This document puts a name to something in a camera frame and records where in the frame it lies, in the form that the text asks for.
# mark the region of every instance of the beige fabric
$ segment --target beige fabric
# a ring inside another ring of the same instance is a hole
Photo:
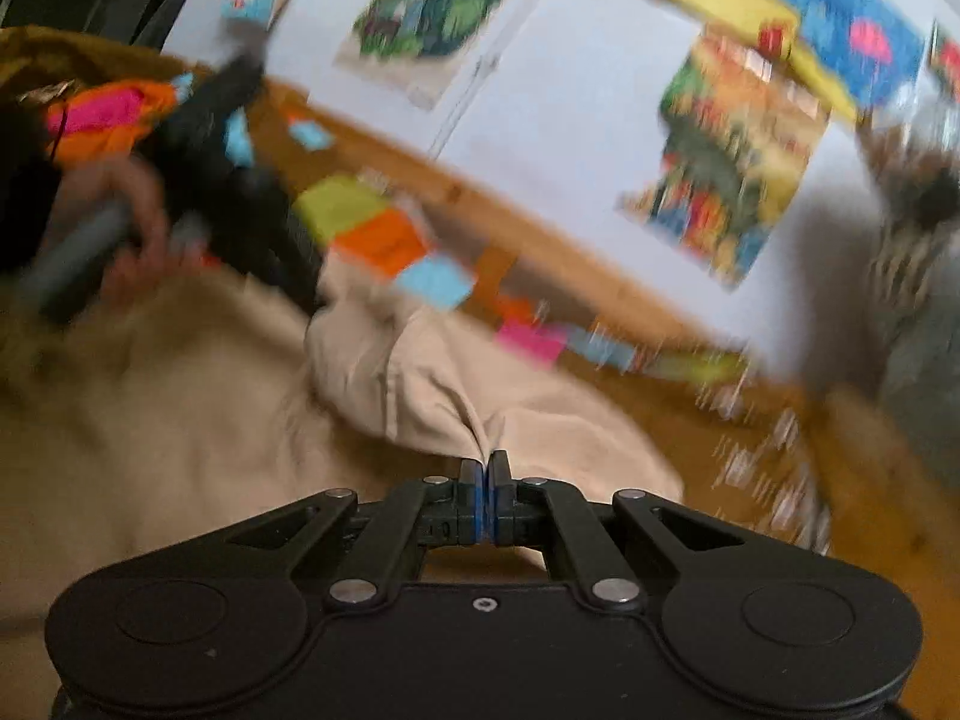
[[[321,356],[310,370],[341,383],[325,392],[364,432],[384,434],[363,420],[365,406],[387,405],[370,394],[380,354],[400,383],[392,435],[409,446],[480,457],[504,445],[522,456],[518,473],[590,495],[679,494],[644,437],[584,386],[338,272],[326,275],[340,299],[311,328]],[[449,459],[361,435],[311,394],[304,325],[283,299],[228,274],[171,283],[126,317],[94,312],[64,335],[0,314],[0,717],[48,712],[58,680],[43,618],[83,574],[324,488],[380,498],[401,479],[455,472]],[[554,434],[541,436],[548,451],[538,431]],[[454,552],[436,571],[469,575],[468,563]]]

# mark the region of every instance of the black sleeve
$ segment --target black sleeve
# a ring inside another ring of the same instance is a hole
[[[0,274],[34,258],[60,181],[35,118],[15,103],[0,103]]]

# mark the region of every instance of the person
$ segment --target person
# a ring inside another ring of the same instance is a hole
[[[0,274],[13,275],[56,245],[98,203],[123,197],[140,233],[139,250],[117,252],[104,272],[101,298],[126,305],[182,269],[200,267],[203,252],[171,252],[163,182],[135,155],[107,156],[61,172],[28,111],[0,105]]]

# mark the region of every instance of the silver bolt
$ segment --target silver bolt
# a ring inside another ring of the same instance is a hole
[[[498,605],[499,604],[496,603],[496,601],[493,600],[493,598],[474,598],[473,599],[473,608],[475,608],[477,611],[493,611],[495,608],[498,607]]]
[[[365,579],[342,579],[330,586],[330,597],[342,604],[361,604],[376,595],[376,585]]]
[[[629,579],[601,579],[592,590],[597,598],[612,604],[625,604],[640,595],[640,588]]]

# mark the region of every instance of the hand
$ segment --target hand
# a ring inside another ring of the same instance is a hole
[[[163,210],[163,185],[155,170],[136,156],[112,156],[66,173],[56,192],[40,250],[56,245],[98,203],[123,197],[131,206],[142,240],[140,252],[125,247],[104,272],[100,294],[126,305],[177,272],[202,264],[203,247],[171,253],[170,224]]]

